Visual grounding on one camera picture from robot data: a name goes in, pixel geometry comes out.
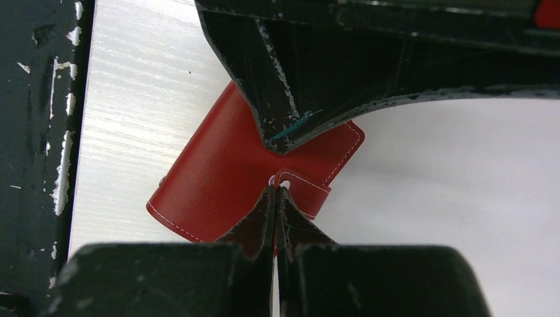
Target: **wood grain surface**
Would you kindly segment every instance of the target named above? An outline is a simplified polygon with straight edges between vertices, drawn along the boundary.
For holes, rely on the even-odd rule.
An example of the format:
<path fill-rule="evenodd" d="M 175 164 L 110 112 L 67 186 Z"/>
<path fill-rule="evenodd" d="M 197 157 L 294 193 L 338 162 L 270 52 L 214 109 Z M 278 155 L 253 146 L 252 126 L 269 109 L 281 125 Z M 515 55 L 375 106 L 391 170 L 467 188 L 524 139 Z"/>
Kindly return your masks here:
<path fill-rule="evenodd" d="M 184 241 L 145 203 L 229 82 L 193 1 L 99 0 L 70 253 Z"/>
<path fill-rule="evenodd" d="M 229 78 L 192 1 L 99 0 L 93 41 L 71 253 L 185 242 L 144 205 Z M 558 316 L 558 118 L 556 101 L 507 99 L 362 116 L 315 222 L 341 243 L 453 246 L 496 316 Z"/>

